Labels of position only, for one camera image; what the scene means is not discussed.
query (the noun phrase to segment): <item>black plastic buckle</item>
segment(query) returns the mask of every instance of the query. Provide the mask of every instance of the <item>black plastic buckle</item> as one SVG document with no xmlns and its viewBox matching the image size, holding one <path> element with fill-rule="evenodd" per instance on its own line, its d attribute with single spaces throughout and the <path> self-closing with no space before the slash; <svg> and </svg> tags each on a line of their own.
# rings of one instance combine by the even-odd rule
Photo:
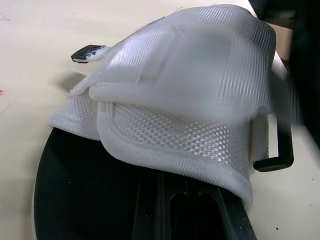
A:
<svg viewBox="0 0 320 240">
<path fill-rule="evenodd" d="M 253 164 L 259 172 L 271 172 L 289 168 L 294 163 L 291 127 L 279 128 L 277 122 L 278 156 L 256 161 Z"/>
<path fill-rule="evenodd" d="M 104 45 L 85 46 L 85 47 L 81 48 L 80 50 L 76 51 L 74 54 L 72 54 L 71 59 L 75 63 L 87 64 L 88 62 L 85 60 L 87 60 L 88 56 L 95 55 L 97 50 L 104 48 L 104 47 L 105 47 Z"/>
</svg>

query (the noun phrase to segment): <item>white foam pad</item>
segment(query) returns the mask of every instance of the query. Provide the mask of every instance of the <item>white foam pad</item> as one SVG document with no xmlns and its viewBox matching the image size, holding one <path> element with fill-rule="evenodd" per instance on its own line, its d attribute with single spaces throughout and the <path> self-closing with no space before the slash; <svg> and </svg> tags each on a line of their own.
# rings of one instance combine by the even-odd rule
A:
<svg viewBox="0 0 320 240">
<path fill-rule="evenodd" d="M 252 162 L 268 157 L 275 46 L 244 8 L 175 12 L 109 49 L 50 125 L 101 140 L 121 161 L 225 188 L 249 208 Z"/>
</svg>

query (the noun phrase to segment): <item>white table surface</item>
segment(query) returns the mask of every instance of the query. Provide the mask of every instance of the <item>white table surface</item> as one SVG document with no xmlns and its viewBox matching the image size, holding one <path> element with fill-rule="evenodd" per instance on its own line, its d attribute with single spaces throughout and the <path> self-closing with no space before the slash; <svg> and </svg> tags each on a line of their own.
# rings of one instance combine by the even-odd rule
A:
<svg viewBox="0 0 320 240">
<path fill-rule="evenodd" d="M 88 44 L 112 46 L 179 8 L 228 3 L 253 12 L 247 0 L 0 0 L 0 239 L 32 239 L 32 193 L 48 119 L 96 66 L 73 63 L 70 55 Z M 293 147 L 292 167 L 251 177 L 249 217 L 258 240 L 319 239 L 320 157 L 304 129 L 293 130 Z"/>
</svg>

